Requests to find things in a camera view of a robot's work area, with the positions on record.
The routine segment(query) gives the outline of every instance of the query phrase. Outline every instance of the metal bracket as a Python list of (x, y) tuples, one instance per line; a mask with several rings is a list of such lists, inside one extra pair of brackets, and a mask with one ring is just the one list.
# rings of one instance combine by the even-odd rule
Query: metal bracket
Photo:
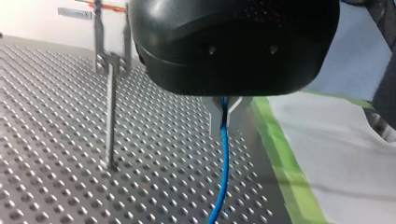
[[(94, 70), (96, 74), (103, 75), (108, 73), (108, 53), (105, 52), (105, 28), (102, 22), (102, 3), (100, 0), (94, 1), (94, 44), (95, 44), (95, 58), (94, 58)], [(123, 29), (123, 46), (124, 55), (120, 56), (120, 73), (129, 74), (132, 69), (132, 36), (131, 36), (131, 25), (128, 19), (128, 4), (126, 4), (125, 13), (125, 27)]]
[[(253, 97), (232, 96), (228, 97), (228, 113), (227, 113), (227, 128), (231, 137), (236, 137), (241, 123), (242, 115), (250, 105)], [(221, 97), (211, 96), (202, 97), (202, 102), (210, 115), (210, 135), (220, 136), (220, 128), (222, 123), (222, 104)]]

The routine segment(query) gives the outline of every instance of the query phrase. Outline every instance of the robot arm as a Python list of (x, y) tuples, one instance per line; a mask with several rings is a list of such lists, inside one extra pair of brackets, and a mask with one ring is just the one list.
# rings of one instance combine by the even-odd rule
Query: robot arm
[[(222, 96), (229, 99), (226, 125), (233, 135), (253, 96), (287, 94), (310, 83), (339, 18), (338, 0), (130, 0), (124, 55), (117, 57), (104, 50), (101, 1), (94, 5), (96, 72), (130, 71), (132, 27), (148, 76), (167, 91), (202, 96), (213, 135), (220, 132)], [(111, 77), (108, 92), (114, 91)], [(109, 98), (112, 135), (115, 96)]]

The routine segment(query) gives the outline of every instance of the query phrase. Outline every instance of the blue cable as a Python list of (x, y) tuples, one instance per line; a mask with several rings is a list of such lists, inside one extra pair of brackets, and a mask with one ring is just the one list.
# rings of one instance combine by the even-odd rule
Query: blue cable
[(223, 171), (221, 177), (221, 189), (219, 192), (219, 196), (216, 200), (215, 208), (213, 209), (212, 213), (210, 214), (209, 224), (215, 224), (216, 219), (219, 216), (221, 211), (221, 207), (224, 203), (225, 194), (227, 192), (227, 185), (228, 185), (228, 173), (229, 173), (229, 147), (228, 147), (228, 133), (227, 133), (227, 125), (226, 125), (226, 116), (227, 116), (227, 109), (228, 109), (228, 99), (227, 97), (222, 98), (222, 106), (223, 106), (223, 122), (221, 124), (221, 136), (222, 136), (222, 147), (224, 149), (224, 163), (223, 163)]

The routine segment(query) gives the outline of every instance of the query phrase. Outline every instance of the metal rod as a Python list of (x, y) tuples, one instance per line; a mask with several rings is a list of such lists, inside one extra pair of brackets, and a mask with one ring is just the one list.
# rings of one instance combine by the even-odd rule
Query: metal rod
[(106, 118), (106, 153), (105, 163), (107, 168), (115, 168), (114, 162), (114, 124), (116, 122), (116, 70), (109, 64), (107, 78), (107, 118)]

